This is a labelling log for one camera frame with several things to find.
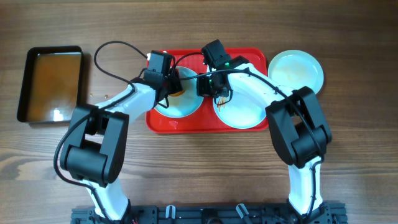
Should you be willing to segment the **white plate top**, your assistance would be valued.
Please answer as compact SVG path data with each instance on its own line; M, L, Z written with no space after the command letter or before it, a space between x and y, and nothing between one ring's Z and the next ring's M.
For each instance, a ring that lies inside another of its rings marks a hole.
M183 118L199 109L204 97L197 95L197 79L183 80L181 85L182 91L167 97L169 107L157 105L155 107L157 112L169 118Z

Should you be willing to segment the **white plate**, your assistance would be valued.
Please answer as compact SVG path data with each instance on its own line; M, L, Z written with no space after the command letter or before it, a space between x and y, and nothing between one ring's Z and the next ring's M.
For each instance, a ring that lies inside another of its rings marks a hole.
M286 50L277 54L269 63L268 77L294 89L307 86L316 94L325 80L319 61L301 50Z
M199 109L204 97L197 95L197 79L183 80L181 85L182 91L167 97L169 107L157 105L155 107L157 112L169 118L183 118Z
M247 97L233 93L232 99L219 97L213 108L217 117L227 126L236 129L249 129L266 119L265 109L262 109Z

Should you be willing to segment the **orange green sponge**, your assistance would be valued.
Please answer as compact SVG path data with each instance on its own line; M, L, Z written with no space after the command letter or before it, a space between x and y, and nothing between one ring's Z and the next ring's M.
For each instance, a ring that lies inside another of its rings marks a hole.
M169 95L179 96L184 92L181 81L180 81L180 75L179 75L178 69L176 69L172 73L170 73L169 82L170 82Z

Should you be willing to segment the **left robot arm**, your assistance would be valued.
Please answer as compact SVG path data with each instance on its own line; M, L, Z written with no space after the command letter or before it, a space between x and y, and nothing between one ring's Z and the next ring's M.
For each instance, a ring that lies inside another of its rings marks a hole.
M57 175L65 182L86 188L95 203L93 222L134 223L130 200L118 175L126 152L129 125L169 94L180 89L171 64L175 57L153 50L141 77L97 105L77 106L67 133L53 158Z

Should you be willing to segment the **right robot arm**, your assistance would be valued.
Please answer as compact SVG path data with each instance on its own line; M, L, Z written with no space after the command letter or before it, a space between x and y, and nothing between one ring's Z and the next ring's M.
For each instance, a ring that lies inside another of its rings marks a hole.
M219 40L201 49L208 72L199 75L197 94L231 98L235 93L263 107L272 145L288 165L288 201L300 223L320 215L320 168L331 130L314 91L283 86L261 73L246 58L233 58Z

